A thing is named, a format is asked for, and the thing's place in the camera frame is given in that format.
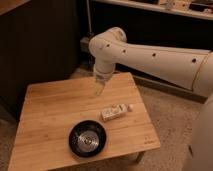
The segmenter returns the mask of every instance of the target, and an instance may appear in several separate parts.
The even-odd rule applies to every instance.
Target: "cabinet door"
[[[76,68],[75,3],[31,0],[0,16],[0,96],[17,119],[28,84],[66,79]]]

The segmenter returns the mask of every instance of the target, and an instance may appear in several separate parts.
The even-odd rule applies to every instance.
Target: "wood grain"
[[[27,3],[30,0],[0,0],[0,15]]]
[[[146,151],[160,146],[139,91],[129,73],[116,74],[100,96],[94,79],[82,78],[30,85],[27,90],[9,171],[50,170]],[[100,109],[133,105],[126,117],[100,120]],[[101,153],[82,159],[69,149],[71,129],[82,120],[100,122],[107,133]]]

